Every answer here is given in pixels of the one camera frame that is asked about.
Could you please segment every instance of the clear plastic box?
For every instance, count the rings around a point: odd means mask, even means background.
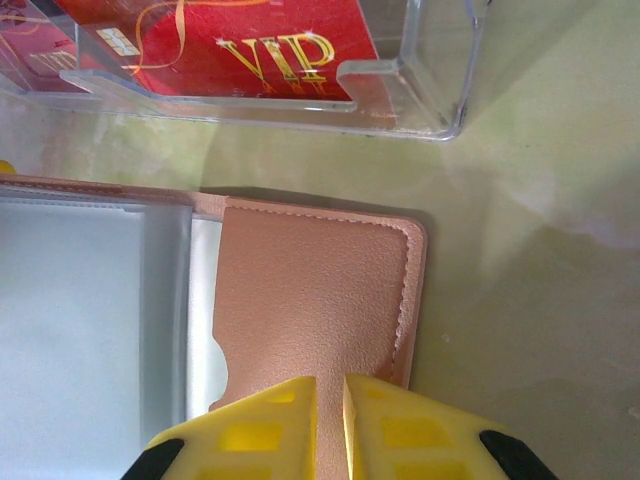
[[[2,75],[0,91],[56,109],[448,140],[464,121],[489,3],[361,0],[379,59],[339,65],[337,80],[350,101],[153,93],[123,75],[86,25],[64,15],[49,18],[73,36],[77,55],[75,68],[65,66],[59,76],[77,89],[40,91]],[[92,68],[96,59],[100,67]]]

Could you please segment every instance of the transparent plastic tray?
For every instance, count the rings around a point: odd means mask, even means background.
[[[0,78],[0,91],[74,111],[425,140],[455,137],[466,113],[487,0],[361,0],[360,6],[379,59],[339,65],[337,79],[351,101],[160,95],[109,68],[108,59],[104,69],[86,68],[83,58],[95,55],[95,41],[78,25],[76,68],[59,72],[78,91],[28,90],[6,77]]]

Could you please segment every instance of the pink leather wallet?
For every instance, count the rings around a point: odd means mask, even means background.
[[[227,390],[318,382],[318,479],[346,478],[345,373],[408,386],[426,235],[415,221],[197,192],[0,176],[0,184],[188,204],[222,221],[213,335]]]

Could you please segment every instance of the wallet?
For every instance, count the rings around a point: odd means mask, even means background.
[[[32,218],[39,225],[33,231]],[[85,279],[74,288],[86,289],[86,294],[72,292],[69,297],[71,316],[61,311],[53,325],[43,320],[49,312],[46,305],[57,308],[60,297],[51,296],[36,308],[42,301],[33,291],[31,300],[16,303],[18,313],[11,318],[0,309],[0,331],[19,325],[29,341],[39,336],[33,358],[25,360],[28,368],[17,361],[19,352],[12,362],[0,362],[0,381],[18,382],[11,405],[19,410],[0,421],[0,430],[9,432],[15,443],[15,432],[23,429],[18,453],[41,449],[35,445],[42,438],[27,438],[31,417],[45,415],[60,396],[56,408],[63,412],[56,415],[55,427],[60,435],[75,435],[70,443],[78,445],[64,455],[51,445],[49,456],[39,454],[41,469],[55,459],[57,470],[68,473],[66,478],[88,468],[116,472],[122,467],[121,475],[138,450],[168,426],[307,375],[315,376],[318,384],[317,478],[338,480],[347,472],[344,375],[362,373],[408,386],[427,245],[424,229],[414,220],[200,192],[0,175],[0,222],[5,222],[0,224],[0,243],[4,237],[7,245],[15,244],[15,258],[22,259],[0,256],[0,269],[7,272],[9,265],[14,271],[5,286],[11,286],[12,276],[19,283],[26,273],[43,291],[61,288],[64,279],[59,275]],[[10,232],[20,228],[27,228],[27,238],[12,239]],[[29,252],[41,257],[36,267],[28,267]],[[91,270],[91,262],[99,263],[96,255],[104,261]],[[66,259],[64,264],[56,263],[62,262],[58,256]],[[74,269],[89,273],[72,274]],[[121,277],[110,280],[114,270]],[[80,296],[85,303],[95,296],[99,306],[78,311]],[[117,311],[125,304],[131,305],[126,313]],[[16,318],[24,305],[34,310],[31,317]],[[39,322],[35,329],[24,323],[33,318]],[[102,327],[96,329],[97,322],[115,329],[104,333],[110,339],[99,338]],[[56,333],[58,327],[65,328],[64,334]],[[80,352],[62,369],[69,375],[52,387],[58,393],[49,389],[46,396],[35,394],[42,379],[36,375],[36,386],[26,388],[25,378],[40,371],[41,364],[57,361],[38,355],[43,349],[50,353],[61,339],[60,352]],[[126,352],[119,339],[130,344]],[[5,348],[4,354],[11,351]],[[92,363],[83,365],[83,355]],[[57,376],[47,374],[45,380]],[[125,377],[126,386],[121,380]],[[95,385],[88,387],[83,379]],[[65,393],[68,388],[76,390],[73,398]],[[89,390],[93,397],[80,398]],[[27,400],[25,392],[31,395]],[[34,402],[40,397],[46,408]],[[98,408],[105,398],[118,405]],[[25,413],[25,401],[35,403],[39,413]],[[131,411],[120,411],[122,404],[131,404]],[[31,420],[20,423],[25,415]],[[65,427],[78,416],[101,417],[98,424],[110,429],[109,434],[87,439],[86,425]],[[109,450],[104,442],[120,439],[118,445],[124,445],[125,430],[132,451],[122,447],[115,458],[117,448]],[[78,449],[84,449],[80,459],[74,457]],[[111,456],[97,453],[104,450]],[[12,458],[0,454],[0,475],[15,471],[11,465],[16,452]]]

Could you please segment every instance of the gold lettering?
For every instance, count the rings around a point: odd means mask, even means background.
[[[300,80],[291,70],[291,66],[287,62],[287,59],[282,55],[282,51],[280,50],[280,44],[274,37],[265,37],[261,38],[260,41],[267,48],[267,51],[273,58],[273,61],[276,63],[280,72],[282,73],[282,78],[289,84],[293,93],[298,95],[304,95],[304,89],[300,85]]]
[[[69,52],[32,53],[29,56],[55,73],[76,66],[76,57]]]
[[[304,71],[304,76],[301,80],[310,83],[319,94],[324,94],[325,91],[322,88],[322,84],[325,83],[327,79],[326,77],[318,75],[318,67],[326,65],[335,59],[336,52],[331,42],[322,35],[317,35],[312,32],[299,33],[297,35],[281,35],[278,36],[278,40],[288,43],[296,55]],[[310,60],[302,48],[302,41],[316,45],[320,49],[322,57],[319,60]]]
[[[256,77],[258,77],[262,82],[262,87],[264,88],[265,92],[276,93],[275,89],[271,85],[269,85],[269,83],[267,83],[267,81],[264,79],[264,74],[262,73],[262,67],[260,66],[260,60],[258,59],[258,53],[256,52],[256,42],[257,40],[255,38],[248,38],[246,40],[242,40],[242,43],[244,43],[251,49],[251,52],[253,53],[253,61],[255,62],[255,65],[251,63],[249,60],[247,60],[238,51],[238,49],[236,48],[236,44],[234,42],[230,40],[218,40],[217,44],[218,46],[226,50],[229,50],[234,57],[240,60],[240,62],[251,71],[251,73],[253,73]]]

